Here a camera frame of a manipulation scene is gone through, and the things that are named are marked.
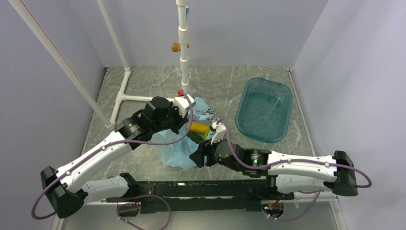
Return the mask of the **light blue plastic bag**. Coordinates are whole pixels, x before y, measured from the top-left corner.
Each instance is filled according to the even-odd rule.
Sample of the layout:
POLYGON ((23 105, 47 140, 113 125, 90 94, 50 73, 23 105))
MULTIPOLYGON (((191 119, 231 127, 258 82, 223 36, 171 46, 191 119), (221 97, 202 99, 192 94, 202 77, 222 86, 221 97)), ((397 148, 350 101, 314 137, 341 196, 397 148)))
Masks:
MULTIPOLYGON (((216 115, 215 111, 200 97, 194 98, 196 105, 193 107, 193 125, 198 124, 210 126, 214 121, 220 118, 216 115)), ((151 142, 167 143, 180 139, 188 129, 190 122, 186 122, 179 134, 175 134, 170 129, 158 132, 152 136, 151 142)), ((191 128, 188 135, 181 139, 181 141, 163 146, 155 146, 160 159, 166 166, 181 167, 183 169, 191 169, 196 167, 189 156, 192 155, 199 147, 199 141, 192 140, 192 135, 197 134, 195 128, 191 128)))

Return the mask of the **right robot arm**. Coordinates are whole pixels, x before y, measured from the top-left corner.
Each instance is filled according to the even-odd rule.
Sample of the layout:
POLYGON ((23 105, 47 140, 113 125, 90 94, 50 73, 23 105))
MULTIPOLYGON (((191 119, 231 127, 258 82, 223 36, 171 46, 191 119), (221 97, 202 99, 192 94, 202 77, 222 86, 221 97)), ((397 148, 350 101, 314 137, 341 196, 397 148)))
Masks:
POLYGON ((268 177, 270 182, 264 185, 264 194, 270 199, 313 190, 327 190, 339 196, 358 195, 354 163, 341 150, 333 155, 311 157, 247 149, 223 140, 200 143, 189 158, 199 168, 220 164, 251 178, 268 177))

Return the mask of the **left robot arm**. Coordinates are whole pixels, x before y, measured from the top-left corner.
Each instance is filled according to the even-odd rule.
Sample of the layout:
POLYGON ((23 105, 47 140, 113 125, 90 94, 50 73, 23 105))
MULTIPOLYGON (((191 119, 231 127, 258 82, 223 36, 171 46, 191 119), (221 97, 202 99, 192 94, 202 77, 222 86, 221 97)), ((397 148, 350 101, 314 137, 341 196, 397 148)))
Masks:
POLYGON ((172 101, 153 97, 144 109, 116 125, 103 141, 85 154, 57 169, 44 168, 40 173, 41 195, 46 196, 54 212, 44 217, 36 215, 38 197, 32 207, 32 217, 44 219, 57 215, 63 219, 76 213, 83 205, 100 199, 120 197, 125 201, 134 200, 138 193, 137 183, 128 173, 106 180, 89 179, 104 166, 140 145, 165 145, 163 142, 151 142, 152 136, 164 130, 178 134, 186 123, 191 123, 194 105, 195 100, 184 93, 172 101))

